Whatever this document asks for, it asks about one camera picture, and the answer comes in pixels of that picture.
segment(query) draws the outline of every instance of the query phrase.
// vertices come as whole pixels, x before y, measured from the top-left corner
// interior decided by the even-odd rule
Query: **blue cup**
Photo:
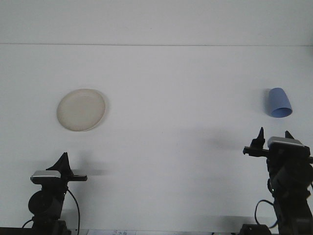
[[[292,108],[285,91],[279,87],[269,91],[269,113],[272,117],[284,118],[292,114]]]

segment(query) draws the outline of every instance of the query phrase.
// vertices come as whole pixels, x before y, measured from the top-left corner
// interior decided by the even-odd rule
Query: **black cable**
[[[258,219],[256,218],[256,210],[258,209],[258,205],[259,205],[261,202],[266,202],[266,203],[270,204],[271,206],[274,206],[274,204],[271,203],[271,202],[268,201],[268,200],[260,200],[260,201],[256,204],[255,211],[254,211],[254,219],[255,219],[255,222],[256,222],[258,225],[260,225],[260,223],[259,223]],[[270,226],[269,229],[274,228],[276,225],[277,225],[277,221],[276,221],[272,226]]]
[[[28,220],[26,223],[23,224],[22,229],[28,224],[29,222],[33,221],[33,219]]]
[[[77,203],[77,200],[76,198],[74,197],[73,193],[71,191],[69,191],[68,189],[68,192],[70,193],[70,195],[73,197],[75,203],[76,203],[76,206],[77,206],[77,210],[78,210],[78,229],[77,229],[77,235],[79,235],[79,229],[80,229],[80,211],[79,211],[79,206],[78,206],[78,203]]]

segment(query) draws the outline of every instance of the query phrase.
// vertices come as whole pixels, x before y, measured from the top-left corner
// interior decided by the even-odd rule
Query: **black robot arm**
[[[313,181],[310,148],[286,131],[285,137],[271,137],[269,150],[263,128],[250,147],[243,153],[267,158],[269,172],[268,189],[274,198],[274,210],[280,235],[313,235],[313,217],[307,203],[308,186]]]
[[[34,235],[68,235],[65,221],[59,221],[69,181],[86,181],[87,175],[74,175],[69,166],[67,153],[46,170],[36,171],[30,178],[34,184],[42,185],[28,202],[34,214]]]

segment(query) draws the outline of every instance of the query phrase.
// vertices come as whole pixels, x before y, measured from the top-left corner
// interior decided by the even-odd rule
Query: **white plate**
[[[100,93],[92,89],[79,89],[68,93],[60,102],[57,118],[71,131],[87,131],[103,117],[105,102]]]

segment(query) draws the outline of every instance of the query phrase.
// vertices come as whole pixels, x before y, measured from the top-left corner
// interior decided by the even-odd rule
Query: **plastic cup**
[[[268,94],[269,113],[272,117],[284,118],[292,114],[292,108],[285,91],[279,87]]]

